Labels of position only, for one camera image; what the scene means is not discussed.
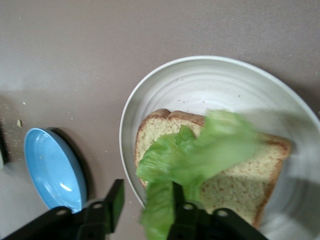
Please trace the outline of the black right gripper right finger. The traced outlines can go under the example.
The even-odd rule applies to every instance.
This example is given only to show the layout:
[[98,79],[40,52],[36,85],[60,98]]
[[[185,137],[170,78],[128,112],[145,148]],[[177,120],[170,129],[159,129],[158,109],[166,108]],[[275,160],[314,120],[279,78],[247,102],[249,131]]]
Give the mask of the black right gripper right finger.
[[267,238],[229,208],[212,214],[185,199],[183,187],[172,183],[174,222],[168,240],[267,240]]

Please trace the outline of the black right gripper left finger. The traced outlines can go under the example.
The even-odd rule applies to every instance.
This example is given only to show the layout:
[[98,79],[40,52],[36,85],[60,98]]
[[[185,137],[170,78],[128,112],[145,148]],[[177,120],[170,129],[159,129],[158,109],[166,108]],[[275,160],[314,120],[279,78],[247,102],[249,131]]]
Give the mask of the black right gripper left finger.
[[125,203],[124,180],[116,179],[105,198],[91,201],[77,213],[55,207],[6,240],[108,240],[116,230]]

